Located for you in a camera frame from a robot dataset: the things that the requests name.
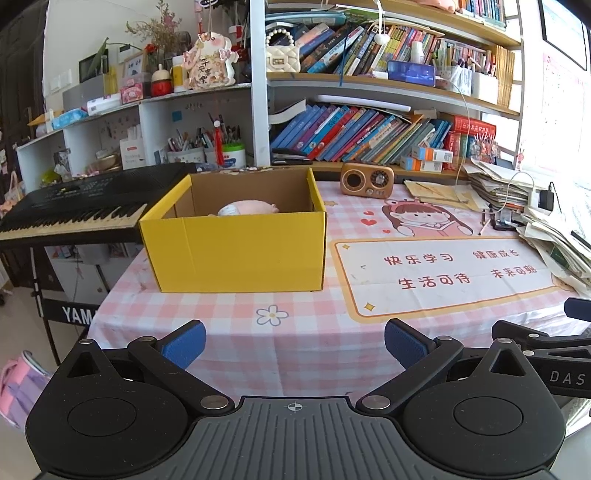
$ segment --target ceramic figurine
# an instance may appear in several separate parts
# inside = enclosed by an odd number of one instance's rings
[[[199,34],[194,47],[183,54],[183,66],[189,73],[188,89],[202,90],[232,85],[238,54],[231,50],[232,42],[219,33]]]

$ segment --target screw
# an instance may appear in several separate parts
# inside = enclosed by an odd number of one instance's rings
[[[365,408],[370,410],[383,410],[390,406],[389,398],[382,395],[368,395],[361,401],[361,403]]]
[[[221,395],[208,395],[201,399],[201,406],[208,410],[221,410],[226,408],[230,402]]]

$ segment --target blue container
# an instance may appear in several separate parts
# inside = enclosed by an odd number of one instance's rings
[[[435,87],[435,67],[422,63],[390,60],[388,62],[388,80]]]

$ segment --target charger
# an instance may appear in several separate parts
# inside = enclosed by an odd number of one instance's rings
[[[548,210],[549,212],[554,211],[554,192],[552,191],[552,185],[548,185],[548,190],[540,191],[538,208]]]

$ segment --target wall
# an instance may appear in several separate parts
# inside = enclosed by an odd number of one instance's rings
[[[105,37],[111,42],[142,47],[139,38],[125,33],[125,23],[157,17],[155,4],[155,0],[50,0],[43,60],[46,109],[62,108],[61,93],[65,89],[49,93],[51,80],[71,69],[72,85],[78,84],[78,62],[96,53]],[[193,0],[168,0],[168,4],[177,18],[182,19],[180,29],[188,31],[195,40],[197,24]],[[204,27],[207,27],[206,14]],[[221,7],[213,11],[212,24],[214,31],[227,34],[229,19]],[[118,46],[109,48],[111,65],[117,62],[117,49]]]

